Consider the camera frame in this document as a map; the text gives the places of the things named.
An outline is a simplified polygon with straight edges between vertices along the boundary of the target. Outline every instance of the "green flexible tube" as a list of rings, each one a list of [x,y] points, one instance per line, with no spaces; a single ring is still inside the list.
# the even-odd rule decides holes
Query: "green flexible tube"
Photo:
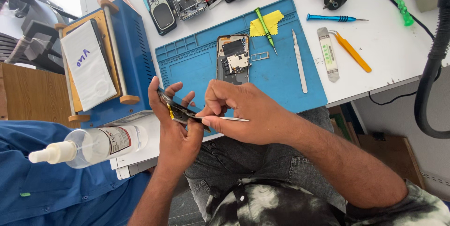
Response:
[[[401,15],[403,16],[403,20],[405,21],[405,26],[410,26],[414,23],[413,18],[408,12],[408,9],[405,6],[405,2],[403,0],[395,0],[397,2],[397,7],[400,10]]]

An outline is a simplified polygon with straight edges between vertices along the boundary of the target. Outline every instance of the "spray bottle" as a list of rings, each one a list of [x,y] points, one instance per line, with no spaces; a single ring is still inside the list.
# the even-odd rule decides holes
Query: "spray bottle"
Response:
[[[62,142],[28,155],[32,163],[66,162],[72,168],[84,168],[141,150],[147,144],[147,132],[141,126],[116,126],[76,129]]]

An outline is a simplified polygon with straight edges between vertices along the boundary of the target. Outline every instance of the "jeans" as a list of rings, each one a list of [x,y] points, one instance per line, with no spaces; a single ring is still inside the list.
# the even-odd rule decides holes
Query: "jeans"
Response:
[[[333,131],[325,107],[300,113],[299,116]],[[255,145],[220,137],[202,144],[197,159],[184,175],[205,221],[211,216],[207,215],[206,204],[231,191],[230,188],[242,178],[285,181],[310,191],[345,212],[344,198],[309,159],[284,144]]]

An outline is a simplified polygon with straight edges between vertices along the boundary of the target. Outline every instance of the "wooden cabinet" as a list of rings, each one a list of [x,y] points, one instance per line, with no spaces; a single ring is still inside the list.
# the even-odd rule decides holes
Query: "wooden cabinet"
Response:
[[[0,120],[50,121],[71,128],[64,75],[0,63]]]

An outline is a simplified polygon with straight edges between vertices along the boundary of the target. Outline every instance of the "bottle label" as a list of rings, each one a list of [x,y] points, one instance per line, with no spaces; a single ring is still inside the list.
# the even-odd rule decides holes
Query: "bottle label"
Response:
[[[121,151],[122,149],[131,146],[131,138],[128,132],[117,126],[117,127],[100,127],[99,130],[103,131],[109,138],[109,149],[110,155]]]

